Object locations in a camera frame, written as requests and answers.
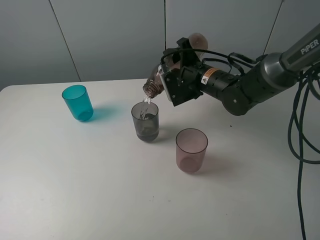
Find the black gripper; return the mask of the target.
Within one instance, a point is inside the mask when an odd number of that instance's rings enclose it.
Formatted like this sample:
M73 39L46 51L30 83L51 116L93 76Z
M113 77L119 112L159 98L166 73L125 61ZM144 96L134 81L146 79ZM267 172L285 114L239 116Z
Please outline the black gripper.
M208 83L208 77L204 76L208 70L208 66L200 62L197 53L193 50L188 38L182 37L177 41L180 50L179 53L179 74L177 84L179 87L188 86L190 84Z

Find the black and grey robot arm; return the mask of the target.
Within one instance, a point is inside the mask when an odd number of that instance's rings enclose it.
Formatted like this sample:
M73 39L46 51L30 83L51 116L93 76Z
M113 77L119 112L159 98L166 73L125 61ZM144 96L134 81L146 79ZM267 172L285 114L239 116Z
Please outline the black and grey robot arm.
M314 82L320 73L320 27L316 26L285 52L275 52L252 60L235 52L226 64L238 75L209 66L207 58L200 60L194 50L180 53L181 64L168 90L175 106L203 94L222 102L235 116L245 115L257 104L299 84L319 98Z

